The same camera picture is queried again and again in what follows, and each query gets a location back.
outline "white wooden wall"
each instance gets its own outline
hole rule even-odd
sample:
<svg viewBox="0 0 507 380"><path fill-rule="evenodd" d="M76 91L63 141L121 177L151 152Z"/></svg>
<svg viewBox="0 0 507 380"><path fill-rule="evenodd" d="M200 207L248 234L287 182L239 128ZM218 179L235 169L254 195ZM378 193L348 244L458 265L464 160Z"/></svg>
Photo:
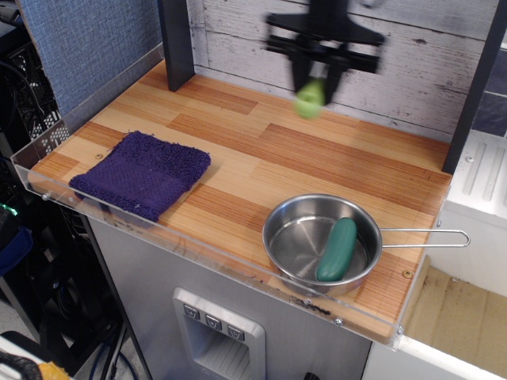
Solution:
<svg viewBox="0 0 507 380"><path fill-rule="evenodd" d="M265 18L306 13L305 2L187 1L198 74L293 98L288 59L265 50ZM351 0L351 18L387 37L381 69L349 71L327 107L449 142L498 0L385 0L376 9L359 1L372 0Z"/></svg>

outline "black vertical post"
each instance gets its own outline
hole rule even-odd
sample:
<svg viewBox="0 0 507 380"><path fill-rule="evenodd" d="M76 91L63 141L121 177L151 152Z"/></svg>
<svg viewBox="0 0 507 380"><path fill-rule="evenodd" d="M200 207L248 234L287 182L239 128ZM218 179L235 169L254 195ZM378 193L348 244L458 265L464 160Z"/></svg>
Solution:
<svg viewBox="0 0 507 380"><path fill-rule="evenodd" d="M176 91L194 74L186 0L157 0L169 89Z"/></svg>
<svg viewBox="0 0 507 380"><path fill-rule="evenodd" d="M459 157L467 142L468 134L472 128L475 113L482 99L482 93L493 69L494 61L497 58L502 39L505 35L507 25L507 0L499 0L498 7L491 22L490 32L484 43L481 58L478 61L477 70L472 80L470 91L459 117L456 131L452 136L451 147L445 158L442 170L453 174L458 165Z"/></svg>

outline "purple towel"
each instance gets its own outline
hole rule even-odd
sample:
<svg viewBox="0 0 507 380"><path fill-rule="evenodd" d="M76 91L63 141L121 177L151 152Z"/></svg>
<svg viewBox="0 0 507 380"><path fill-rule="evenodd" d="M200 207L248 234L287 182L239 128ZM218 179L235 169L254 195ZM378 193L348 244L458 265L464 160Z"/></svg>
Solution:
<svg viewBox="0 0 507 380"><path fill-rule="evenodd" d="M80 192L153 222L192 188L212 160L209 154L129 133L88 173L71 179Z"/></svg>

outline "control panel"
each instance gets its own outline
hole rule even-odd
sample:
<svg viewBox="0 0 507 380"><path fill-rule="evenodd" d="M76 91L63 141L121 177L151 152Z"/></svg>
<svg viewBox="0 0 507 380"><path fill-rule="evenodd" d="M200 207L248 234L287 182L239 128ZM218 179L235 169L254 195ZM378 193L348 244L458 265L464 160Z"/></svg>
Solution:
<svg viewBox="0 0 507 380"><path fill-rule="evenodd" d="M180 287L173 303L187 356L211 378L265 379L265 330Z"/></svg>

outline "wood grain surface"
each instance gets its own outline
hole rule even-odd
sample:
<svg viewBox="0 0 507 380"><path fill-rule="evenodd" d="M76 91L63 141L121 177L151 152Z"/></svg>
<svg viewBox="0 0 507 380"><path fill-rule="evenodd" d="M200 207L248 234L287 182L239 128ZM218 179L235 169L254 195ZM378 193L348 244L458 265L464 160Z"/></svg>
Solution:
<svg viewBox="0 0 507 380"><path fill-rule="evenodd" d="M290 101L201 76L171 93L162 62L39 162L33 171L42 177L32 177L34 182L40 191L55 191L94 167L129 131L194 146L212 157L199 184L161 216L152 234L177 247L181 239L166 231L206 243L211 248L194 244L193 252L287 295L292 293L269 274L261 240L265 218L277 204L305 193L333 194L357 203L380 227L431 228L451 180L440 171L448 150L443 142L332 112L302 120ZM384 244L426 238L383 233ZM339 302L357 308L357 315L398 323L412 281L402 273L417 270L421 253L385 249L363 285ZM315 298L312 305L332 317L340 313L339 302ZM361 327L357 319L349 323ZM364 328L392 334L378 323Z"/></svg>

